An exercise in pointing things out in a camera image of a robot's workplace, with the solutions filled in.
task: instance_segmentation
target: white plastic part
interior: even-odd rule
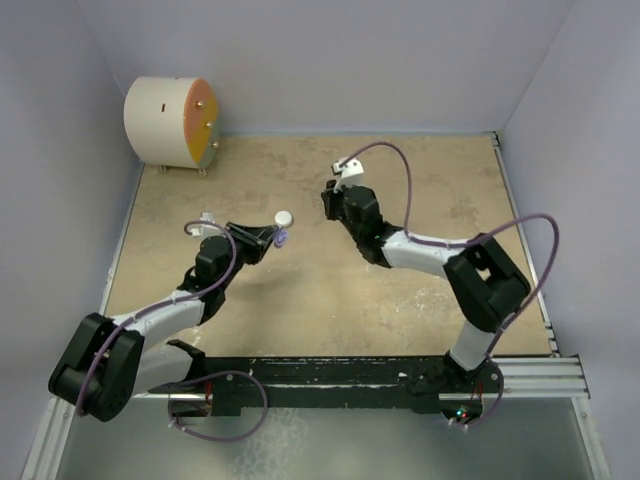
[[[202,212],[200,214],[200,220],[204,222],[214,223],[215,220],[213,218],[213,213],[211,212]],[[222,236],[224,233],[220,231],[219,228],[216,228],[212,225],[200,225],[193,227],[189,230],[192,237],[200,237],[202,240],[205,238],[213,237],[215,235]]]
[[[286,210],[281,210],[278,213],[276,213],[275,222],[276,222],[276,225],[278,225],[281,228],[290,227],[291,224],[293,223],[293,215],[291,215],[291,213],[287,212]]]
[[[466,240],[445,240],[442,238],[414,235],[413,233],[411,235],[422,240],[448,244],[466,242]],[[391,235],[382,247],[382,253],[391,267],[409,268],[442,278],[446,278],[442,268],[444,264],[447,263],[449,258],[458,255],[463,250],[462,248],[420,245],[409,240],[409,237],[407,237],[403,231]]]
[[[187,352],[173,345],[163,345],[146,352],[140,358],[133,395],[184,380],[192,362]]]
[[[175,301],[188,295],[191,294],[182,290],[176,290],[164,300]],[[113,323],[119,325],[139,311],[140,310],[136,310],[135,312],[125,315],[116,315],[113,317]],[[200,324],[203,312],[204,303],[202,303],[200,299],[194,298],[192,300],[174,303],[173,305],[167,305],[164,308],[145,315],[129,325],[126,330],[140,332],[140,334],[145,337],[143,351],[147,351],[167,337],[185,328],[195,327]]]
[[[474,370],[487,357],[487,350],[495,336],[495,333],[483,332],[466,321],[449,355],[466,371]]]
[[[341,167],[340,164],[345,161],[347,157],[342,157],[336,163],[331,166],[331,170],[335,175],[340,174],[340,178],[336,181],[333,187],[334,192],[339,192],[343,188],[353,187],[355,185],[362,185],[364,182],[364,168],[357,158],[349,160],[345,166]]]

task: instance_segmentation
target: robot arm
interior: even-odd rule
[[[193,361],[193,352],[183,342],[171,341],[160,349],[154,345],[185,328],[202,325],[225,302],[225,290],[244,265],[262,260],[278,227],[244,227],[227,223],[227,233],[235,240],[236,262],[225,281],[202,296],[194,296],[218,281],[229,268],[232,250],[225,236],[211,235],[200,244],[195,265],[182,283],[165,300],[167,306],[146,315],[147,307],[112,318],[98,313],[85,317],[71,338],[49,379],[49,391],[75,404],[87,371],[105,339],[124,321],[141,314],[116,337],[91,379],[85,412],[102,421],[116,416],[134,393],[168,382],[183,380]]]
[[[374,191],[362,185],[364,169],[358,160],[336,162],[332,170],[339,178],[328,181],[321,195],[327,219],[346,227],[369,263],[418,270],[449,281],[466,322],[447,355],[463,374],[476,371],[502,323],[529,294],[527,279],[493,238],[467,248],[411,241],[402,227],[384,220]],[[446,245],[467,242],[412,236]]]

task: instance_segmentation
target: cylindrical object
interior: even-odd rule
[[[475,370],[487,358],[489,345],[495,336],[495,332],[483,332],[467,320],[449,355],[467,372]]]
[[[207,168],[219,139],[218,103],[202,78],[140,77],[124,102],[133,150],[151,165]]]

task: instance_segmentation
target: tan floor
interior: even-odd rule
[[[446,281],[370,266],[345,229],[324,219],[320,192],[330,165],[378,137],[231,137],[206,178],[196,171],[146,168],[108,305],[126,313],[170,293],[194,261],[199,241],[182,225],[212,211],[245,225],[293,213],[290,240],[245,267],[208,323],[179,337],[209,355],[442,354],[462,325]],[[488,137],[385,137],[409,156],[414,175],[410,227],[465,238],[512,218]],[[400,224],[406,204],[401,161],[384,148],[360,156],[382,213]],[[498,237],[529,275],[517,231]],[[537,304],[507,332],[499,354],[549,353]]]

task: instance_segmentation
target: cable connector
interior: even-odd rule
[[[208,222],[209,224],[215,223],[212,212],[202,212],[200,214],[200,220],[203,222]],[[189,232],[191,233],[191,236],[200,237],[202,240],[204,240],[205,238],[213,237],[216,235],[218,236],[223,235],[223,233],[218,228],[209,224],[202,224],[200,226],[190,229]]]

